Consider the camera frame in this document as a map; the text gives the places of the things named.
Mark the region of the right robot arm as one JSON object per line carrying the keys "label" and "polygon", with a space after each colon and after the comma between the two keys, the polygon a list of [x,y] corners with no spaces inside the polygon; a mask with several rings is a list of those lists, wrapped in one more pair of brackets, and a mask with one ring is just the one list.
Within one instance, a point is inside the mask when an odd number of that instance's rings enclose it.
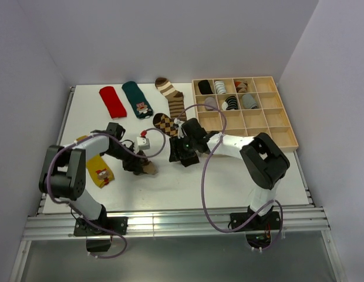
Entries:
{"label": "right robot arm", "polygon": [[243,160],[256,184],[248,206],[248,222],[255,229],[261,229],[268,223],[277,186],[290,168],[290,162],[267,133],[243,137],[219,131],[206,132],[197,119],[192,118],[179,125],[178,135],[169,141],[169,161],[181,162],[185,167],[198,163],[197,153]]}

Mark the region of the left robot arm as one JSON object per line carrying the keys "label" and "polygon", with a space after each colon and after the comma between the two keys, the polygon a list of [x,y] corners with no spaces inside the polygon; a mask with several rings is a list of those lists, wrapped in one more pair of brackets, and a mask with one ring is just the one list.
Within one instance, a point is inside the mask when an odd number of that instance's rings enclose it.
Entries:
{"label": "left robot arm", "polygon": [[106,208],[86,190],[86,164],[95,156],[108,155],[122,162],[127,172],[145,174],[147,157],[121,142],[126,130],[110,122],[105,130],[66,146],[48,147],[39,178],[39,190],[56,204],[67,204],[77,213],[78,224],[86,223],[94,234],[115,234],[116,225],[108,218]]}

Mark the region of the light brown argyle sock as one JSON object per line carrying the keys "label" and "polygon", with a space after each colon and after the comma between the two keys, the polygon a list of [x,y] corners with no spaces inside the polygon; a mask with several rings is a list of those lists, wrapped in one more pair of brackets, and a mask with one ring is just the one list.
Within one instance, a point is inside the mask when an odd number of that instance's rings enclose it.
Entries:
{"label": "light brown argyle sock", "polygon": [[145,153],[142,150],[139,150],[137,152],[138,156],[143,156],[143,158],[139,159],[139,164],[136,167],[136,171],[133,172],[134,175],[143,175],[143,174],[149,174],[149,175],[155,175],[158,173],[158,170],[156,168],[156,165],[150,161],[148,158],[145,158]]}

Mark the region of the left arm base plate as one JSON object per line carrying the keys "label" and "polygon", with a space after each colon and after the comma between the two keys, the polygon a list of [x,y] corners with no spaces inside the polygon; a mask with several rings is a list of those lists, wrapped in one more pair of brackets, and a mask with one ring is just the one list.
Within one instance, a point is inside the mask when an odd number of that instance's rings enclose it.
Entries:
{"label": "left arm base plate", "polygon": [[[125,235],[127,232],[128,219],[128,217],[108,217],[104,228]],[[91,226],[84,219],[77,219],[73,235],[75,237],[109,236],[110,233]]]}

